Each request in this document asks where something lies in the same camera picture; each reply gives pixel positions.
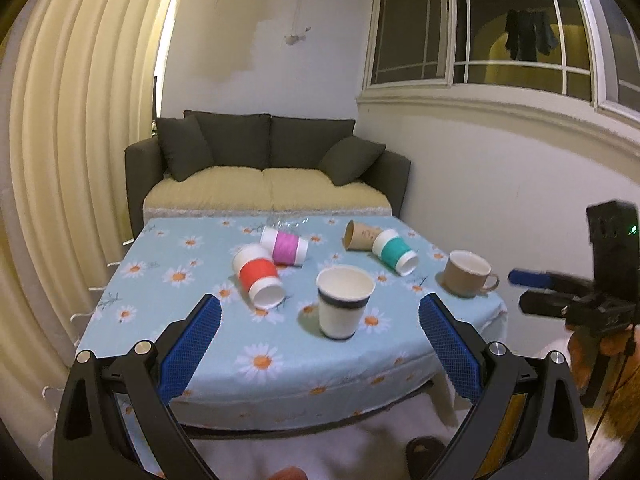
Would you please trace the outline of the person's left hand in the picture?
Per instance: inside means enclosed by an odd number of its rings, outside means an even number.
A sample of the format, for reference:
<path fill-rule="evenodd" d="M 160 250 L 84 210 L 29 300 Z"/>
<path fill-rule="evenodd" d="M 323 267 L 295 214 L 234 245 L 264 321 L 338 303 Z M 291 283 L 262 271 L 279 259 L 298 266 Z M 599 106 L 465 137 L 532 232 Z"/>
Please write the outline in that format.
<path fill-rule="evenodd" d="M 295 466 L 283 468 L 272 474 L 268 480 L 307 480 L 308 477 L 303 469 Z"/>

